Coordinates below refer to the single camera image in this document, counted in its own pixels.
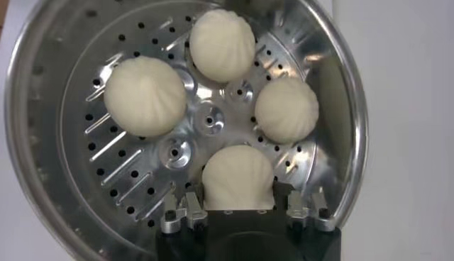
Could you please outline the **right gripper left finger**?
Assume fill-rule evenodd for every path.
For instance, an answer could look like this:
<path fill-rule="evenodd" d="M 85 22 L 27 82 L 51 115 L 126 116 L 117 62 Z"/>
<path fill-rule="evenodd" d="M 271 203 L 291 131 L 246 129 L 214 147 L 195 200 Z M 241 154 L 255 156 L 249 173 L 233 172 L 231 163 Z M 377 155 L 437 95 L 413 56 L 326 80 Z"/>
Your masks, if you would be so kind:
<path fill-rule="evenodd" d="M 189 230 L 202 231 L 208 226 L 208 213 L 203 210 L 195 191 L 190 191 L 177 203 L 173 193 L 164 198 L 164 215 L 160 219 L 160 230 L 165 235 L 181 231 L 182 221 L 185 220 Z"/>

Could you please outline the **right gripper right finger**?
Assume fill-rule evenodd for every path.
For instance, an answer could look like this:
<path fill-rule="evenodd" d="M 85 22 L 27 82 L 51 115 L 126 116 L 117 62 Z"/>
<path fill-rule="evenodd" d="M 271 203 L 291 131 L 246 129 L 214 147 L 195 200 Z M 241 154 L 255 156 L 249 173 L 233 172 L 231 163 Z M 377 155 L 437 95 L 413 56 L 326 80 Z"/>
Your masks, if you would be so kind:
<path fill-rule="evenodd" d="M 309 204 L 304 203 L 298 191 L 290 191 L 287 196 L 286 215 L 289 227 L 296 231 L 308 225 L 313 225 L 322 232 L 333 232 L 336 229 L 336 222 L 328 209 L 322 190 L 311 194 Z"/>

